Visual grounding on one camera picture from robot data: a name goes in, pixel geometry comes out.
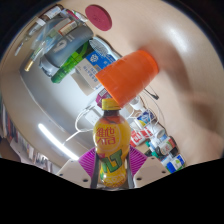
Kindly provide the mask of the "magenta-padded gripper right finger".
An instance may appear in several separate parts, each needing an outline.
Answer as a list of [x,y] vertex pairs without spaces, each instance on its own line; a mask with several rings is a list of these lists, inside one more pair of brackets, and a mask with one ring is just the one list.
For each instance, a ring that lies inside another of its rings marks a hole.
[[168,170],[155,157],[130,147],[127,156],[127,180],[130,189],[141,188],[169,175]]

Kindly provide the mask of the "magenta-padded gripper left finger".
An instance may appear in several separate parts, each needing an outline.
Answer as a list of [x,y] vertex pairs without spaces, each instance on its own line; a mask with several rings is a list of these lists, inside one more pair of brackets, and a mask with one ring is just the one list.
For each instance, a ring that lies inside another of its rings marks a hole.
[[83,188],[96,189],[99,175],[99,159],[95,149],[84,153],[78,160],[69,159],[57,176]]

